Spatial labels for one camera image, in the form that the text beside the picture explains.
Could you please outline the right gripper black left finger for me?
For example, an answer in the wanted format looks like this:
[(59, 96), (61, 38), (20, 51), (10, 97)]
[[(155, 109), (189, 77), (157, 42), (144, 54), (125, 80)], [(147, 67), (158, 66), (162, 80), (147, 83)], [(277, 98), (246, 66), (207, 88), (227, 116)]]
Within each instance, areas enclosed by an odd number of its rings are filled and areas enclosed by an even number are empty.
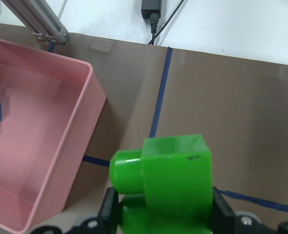
[(106, 190), (97, 218), (100, 221), (101, 234), (116, 234), (119, 222), (119, 200), (118, 192), (113, 187)]

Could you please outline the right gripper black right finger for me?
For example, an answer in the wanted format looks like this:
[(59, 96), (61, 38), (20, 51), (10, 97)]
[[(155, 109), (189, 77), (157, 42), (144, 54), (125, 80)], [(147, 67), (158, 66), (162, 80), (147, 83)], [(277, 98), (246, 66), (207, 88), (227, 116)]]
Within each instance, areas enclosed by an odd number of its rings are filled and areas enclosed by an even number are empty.
[(235, 225), (235, 213), (216, 187), (213, 190), (211, 229), (214, 234), (232, 234)]

